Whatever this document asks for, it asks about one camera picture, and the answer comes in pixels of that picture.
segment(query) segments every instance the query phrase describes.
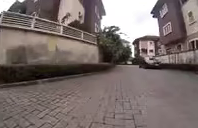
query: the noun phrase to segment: white railing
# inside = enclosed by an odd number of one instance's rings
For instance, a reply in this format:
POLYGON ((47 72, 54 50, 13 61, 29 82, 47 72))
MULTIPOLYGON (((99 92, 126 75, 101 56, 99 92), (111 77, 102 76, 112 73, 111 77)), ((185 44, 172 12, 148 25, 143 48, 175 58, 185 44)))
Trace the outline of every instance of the white railing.
POLYGON ((3 12, 2 16, 1 25, 47 31, 93 44, 97 42, 95 35, 57 22, 13 12, 3 12))

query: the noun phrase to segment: apartment building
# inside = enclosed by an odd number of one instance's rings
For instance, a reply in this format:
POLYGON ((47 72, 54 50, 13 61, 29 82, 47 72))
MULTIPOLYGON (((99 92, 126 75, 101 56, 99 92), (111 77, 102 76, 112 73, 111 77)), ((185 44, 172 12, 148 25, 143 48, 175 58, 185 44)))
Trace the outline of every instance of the apartment building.
POLYGON ((158 0, 151 14, 167 54, 198 49, 198 0, 158 0))
POLYGON ((102 16, 106 14, 102 0, 16 1, 9 11, 36 15, 67 25, 77 20, 91 33, 100 31, 102 16))
POLYGON ((159 40, 158 36, 143 36, 135 39, 133 42, 135 57, 153 57, 158 54, 159 40))
POLYGON ((158 0, 151 14, 158 20, 160 42, 167 53, 182 51, 186 29, 179 0, 158 0))
POLYGON ((182 14, 187 31, 186 47, 198 49, 198 0, 181 0, 182 14))

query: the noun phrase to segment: white car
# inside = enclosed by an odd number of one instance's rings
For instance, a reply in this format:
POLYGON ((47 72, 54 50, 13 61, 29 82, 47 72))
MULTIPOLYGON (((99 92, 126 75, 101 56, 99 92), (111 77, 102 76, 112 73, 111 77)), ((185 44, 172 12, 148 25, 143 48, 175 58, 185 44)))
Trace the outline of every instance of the white car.
POLYGON ((139 65, 140 68, 159 68, 160 62, 154 57, 145 57, 144 63, 139 65))

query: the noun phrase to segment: street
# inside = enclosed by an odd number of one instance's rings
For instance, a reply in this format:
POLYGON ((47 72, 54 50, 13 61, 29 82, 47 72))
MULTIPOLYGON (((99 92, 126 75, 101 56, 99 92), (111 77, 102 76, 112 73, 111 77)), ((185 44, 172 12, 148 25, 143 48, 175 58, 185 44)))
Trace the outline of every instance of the street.
POLYGON ((198 75, 117 66, 0 89, 0 128, 198 128, 198 75))

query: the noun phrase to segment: fence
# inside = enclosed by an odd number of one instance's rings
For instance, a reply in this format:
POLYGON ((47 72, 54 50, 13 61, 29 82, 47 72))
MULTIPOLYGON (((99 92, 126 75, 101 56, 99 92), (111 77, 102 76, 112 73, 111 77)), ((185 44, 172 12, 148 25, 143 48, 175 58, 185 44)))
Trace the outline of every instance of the fence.
POLYGON ((169 55, 156 56, 162 63, 171 64, 198 64, 198 49, 169 55))
POLYGON ((13 12, 3 12, 2 16, 3 18, 1 25, 10 25, 13 27, 24 27, 33 30, 47 31, 96 44, 95 35, 57 22, 13 12))

